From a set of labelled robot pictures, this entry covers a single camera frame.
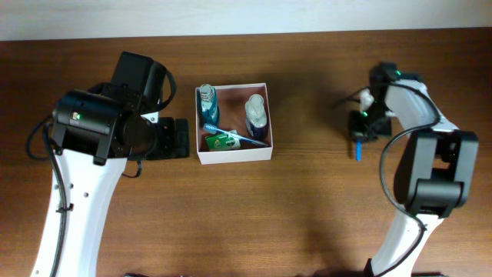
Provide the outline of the blue disposable razor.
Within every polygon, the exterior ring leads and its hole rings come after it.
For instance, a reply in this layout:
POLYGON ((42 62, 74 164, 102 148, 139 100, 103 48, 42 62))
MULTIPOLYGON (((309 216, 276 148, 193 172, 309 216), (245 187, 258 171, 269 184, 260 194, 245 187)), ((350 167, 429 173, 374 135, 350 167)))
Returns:
POLYGON ((355 157, 357 162, 360 162, 362 160, 362 146, 363 146, 363 142, 361 140, 357 140, 356 151, 355 151, 355 157))

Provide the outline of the blue white toothbrush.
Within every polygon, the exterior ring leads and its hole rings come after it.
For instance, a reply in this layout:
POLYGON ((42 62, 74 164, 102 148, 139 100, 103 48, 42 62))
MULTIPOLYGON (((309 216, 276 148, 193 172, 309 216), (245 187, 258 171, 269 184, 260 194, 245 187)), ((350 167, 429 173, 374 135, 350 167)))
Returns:
POLYGON ((210 134, 217 134, 217 133, 226 134, 226 135, 229 135, 235 139, 250 143, 252 145, 261 146, 261 147, 268 147, 269 146, 269 144, 266 142, 261 142, 258 140, 254 140, 252 138, 245 137, 243 135, 239 135, 239 134, 236 134, 233 132, 225 131, 225 130, 220 129, 217 126, 209 124, 209 123, 205 123, 203 126, 203 129, 210 134))

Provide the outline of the green soap bar box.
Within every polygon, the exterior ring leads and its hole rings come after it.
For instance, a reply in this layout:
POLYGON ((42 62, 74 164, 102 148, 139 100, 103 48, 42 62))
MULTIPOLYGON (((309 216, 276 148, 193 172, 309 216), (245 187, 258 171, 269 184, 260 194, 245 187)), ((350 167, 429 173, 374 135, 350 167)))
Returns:
POLYGON ((238 138, 234 138, 223 132, 207 136, 205 142, 208 150, 211 152, 238 150, 241 148, 241 143, 238 138))

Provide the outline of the green Listerine mouthwash bottle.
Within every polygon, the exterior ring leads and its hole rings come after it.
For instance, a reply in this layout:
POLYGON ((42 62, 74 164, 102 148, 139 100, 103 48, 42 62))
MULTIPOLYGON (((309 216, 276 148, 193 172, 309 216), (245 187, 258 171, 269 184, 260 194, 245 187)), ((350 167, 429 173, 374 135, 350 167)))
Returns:
POLYGON ((220 109, 218 96, 214 86, 203 84, 198 89, 199 105, 203 123, 218 126, 220 121, 220 109))

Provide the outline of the white cardboard box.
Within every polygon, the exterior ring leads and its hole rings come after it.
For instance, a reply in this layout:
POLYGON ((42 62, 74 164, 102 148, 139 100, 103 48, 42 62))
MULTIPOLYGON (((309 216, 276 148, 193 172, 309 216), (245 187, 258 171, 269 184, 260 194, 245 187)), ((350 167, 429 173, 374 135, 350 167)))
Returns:
POLYGON ((273 134, 271 127, 270 107, 268 102, 268 89, 264 83, 253 83, 243 85, 218 85, 216 87, 218 97, 218 109, 220 112, 220 129, 227 131, 235 130, 238 134, 249 136, 246 126, 245 103, 254 94, 259 94, 264 99, 264 109, 267 116, 268 132, 265 142, 267 147, 241 142, 241 147, 236 150, 211 151, 206 143, 206 138, 210 135, 203 130, 203 120, 201 118, 201 106, 199 105, 199 88, 195 89, 195 142, 198 157, 201 164, 221 164, 232 162, 253 162, 271 159, 273 152, 273 134))

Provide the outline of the clear blue soap pump bottle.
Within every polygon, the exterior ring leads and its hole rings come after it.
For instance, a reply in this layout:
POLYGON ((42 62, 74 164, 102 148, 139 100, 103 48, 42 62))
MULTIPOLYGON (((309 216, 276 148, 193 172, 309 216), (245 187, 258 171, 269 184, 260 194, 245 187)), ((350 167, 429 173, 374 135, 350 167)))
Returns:
POLYGON ((249 134, 256 140, 265 140, 268 135, 268 117, 263 97, 253 94, 245 103, 244 108, 245 124, 249 134))

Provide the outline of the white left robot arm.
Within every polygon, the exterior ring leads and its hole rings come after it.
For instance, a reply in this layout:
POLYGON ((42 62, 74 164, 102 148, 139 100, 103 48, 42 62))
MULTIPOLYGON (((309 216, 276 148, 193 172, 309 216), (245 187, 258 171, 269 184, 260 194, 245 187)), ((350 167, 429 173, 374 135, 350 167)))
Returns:
POLYGON ((52 192, 34 276, 93 276, 111 197, 126 165, 190 154, 189 124, 160 117, 177 88, 154 59, 120 55, 109 82, 74 89, 39 129, 52 166, 52 192))

